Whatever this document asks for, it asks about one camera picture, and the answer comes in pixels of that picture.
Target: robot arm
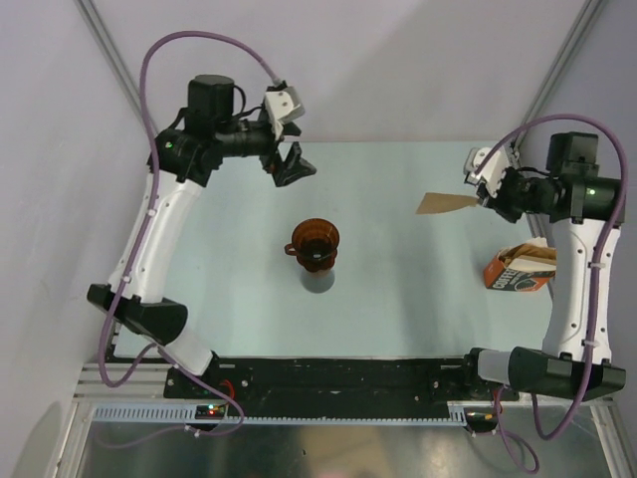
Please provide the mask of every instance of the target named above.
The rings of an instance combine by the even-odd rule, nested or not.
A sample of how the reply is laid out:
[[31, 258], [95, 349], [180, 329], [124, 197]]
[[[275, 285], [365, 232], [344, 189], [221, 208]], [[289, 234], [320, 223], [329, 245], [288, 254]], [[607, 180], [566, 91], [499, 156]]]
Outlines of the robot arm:
[[[284, 134], [299, 135], [293, 120], [303, 105], [285, 83], [266, 92], [257, 120], [233, 115], [235, 84], [226, 77], [202, 75], [188, 86], [188, 108], [178, 121], [155, 139], [159, 152], [159, 189], [152, 220], [116, 308], [115, 318], [136, 334], [166, 349], [177, 363], [195, 375], [208, 369], [213, 353], [187, 325], [184, 305], [163, 297], [166, 275], [175, 245], [193, 204], [224, 157], [257, 155], [275, 185], [285, 186], [316, 169], [301, 157], [297, 142], [285, 161], [278, 147]], [[183, 117], [184, 129], [175, 129]], [[142, 204], [128, 243], [115, 270], [104, 285], [92, 284], [88, 298], [107, 310], [121, 280], [137, 231], [149, 213], [153, 172], [149, 172]]]
[[498, 151], [493, 161], [476, 173], [485, 155], [473, 151], [465, 166], [467, 182], [478, 187], [485, 207], [510, 222], [523, 213], [549, 216], [557, 248], [553, 308], [540, 351], [521, 347], [512, 352], [474, 349], [471, 361], [477, 376], [526, 391], [573, 398], [583, 372], [591, 267], [600, 267], [593, 372], [585, 399], [621, 389], [625, 371], [613, 367], [606, 314], [610, 264], [620, 234], [615, 224], [604, 246], [604, 263], [591, 264], [601, 228], [617, 200], [619, 180], [597, 177], [597, 136], [565, 133], [551, 138], [546, 177], [525, 177], [508, 167]]

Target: white wall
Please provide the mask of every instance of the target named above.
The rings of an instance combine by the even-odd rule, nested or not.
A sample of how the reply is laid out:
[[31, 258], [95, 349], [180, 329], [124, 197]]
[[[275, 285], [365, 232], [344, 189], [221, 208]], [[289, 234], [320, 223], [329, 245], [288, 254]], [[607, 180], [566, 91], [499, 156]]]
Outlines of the white wall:
[[85, 294], [123, 247], [147, 146], [71, 0], [2, 2], [0, 41], [0, 476], [20, 460], [36, 478], [97, 349]]
[[[605, 122], [619, 136], [630, 163], [626, 224], [613, 260], [609, 305], [609, 333], [613, 362], [627, 368], [626, 389], [618, 396], [632, 443], [637, 445], [637, 2], [608, 2], [590, 36], [574, 59], [563, 83], [544, 114], [579, 113]], [[592, 130], [572, 123], [538, 127], [523, 147], [523, 162], [544, 167], [550, 134]], [[600, 173], [617, 177], [617, 157], [604, 140], [598, 152]]]
[[[495, 139], [519, 124], [583, 0], [95, 0], [132, 72], [175, 30], [235, 36], [295, 85], [304, 140]], [[158, 124], [195, 75], [230, 76], [256, 104], [267, 77], [245, 54], [181, 40], [156, 55]]]

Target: pour-over coffee dripper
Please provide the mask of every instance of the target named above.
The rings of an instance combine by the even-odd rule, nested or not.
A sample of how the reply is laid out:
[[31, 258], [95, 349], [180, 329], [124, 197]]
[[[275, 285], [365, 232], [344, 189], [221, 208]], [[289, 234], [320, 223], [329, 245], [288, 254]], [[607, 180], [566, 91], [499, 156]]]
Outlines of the pour-over coffee dripper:
[[340, 236], [338, 229], [324, 219], [308, 219], [292, 233], [292, 242], [285, 247], [286, 254], [311, 273], [329, 271], [334, 266]]

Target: white bracket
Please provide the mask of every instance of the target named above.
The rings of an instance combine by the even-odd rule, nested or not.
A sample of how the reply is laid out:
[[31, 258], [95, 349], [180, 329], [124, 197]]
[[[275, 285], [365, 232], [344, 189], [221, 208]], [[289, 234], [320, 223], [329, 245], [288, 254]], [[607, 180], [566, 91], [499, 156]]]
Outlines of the white bracket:
[[490, 147], [473, 148], [469, 151], [469, 157], [465, 162], [465, 182], [478, 186], [480, 183], [485, 183], [487, 191], [491, 197], [498, 197], [498, 189], [502, 183], [502, 178], [505, 175], [505, 169], [511, 164], [507, 158], [507, 154], [503, 149], [499, 149], [489, 159], [487, 166], [476, 174], [476, 169], [482, 161], [487, 157], [487, 154], [491, 151]]
[[264, 103], [276, 140], [283, 136], [285, 124], [302, 117], [306, 112], [294, 87], [287, 87], [278, 92], [266, 92]]

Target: light blue table surface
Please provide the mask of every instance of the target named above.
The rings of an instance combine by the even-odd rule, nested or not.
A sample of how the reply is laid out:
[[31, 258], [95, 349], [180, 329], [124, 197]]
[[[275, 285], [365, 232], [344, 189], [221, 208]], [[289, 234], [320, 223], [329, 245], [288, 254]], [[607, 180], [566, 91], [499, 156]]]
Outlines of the light blue table surface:
[[[275, 188], [256, 158], [226, 159], [193, 207], [165, 296], [222, 356], [440, 357], [471, 347], [539, 349], [547, 288], [490, 291], [482, 270], [531, 237], [480, 207], [417, 216], [426, 191], [472, 194], [462, 167], [480, 142], [309, 143], [316, 176]], [[301, 221], [340, 232], [335, 282], [308, 292], [284, 254]], [[118, 357], [144, 339], [123, 331]]]

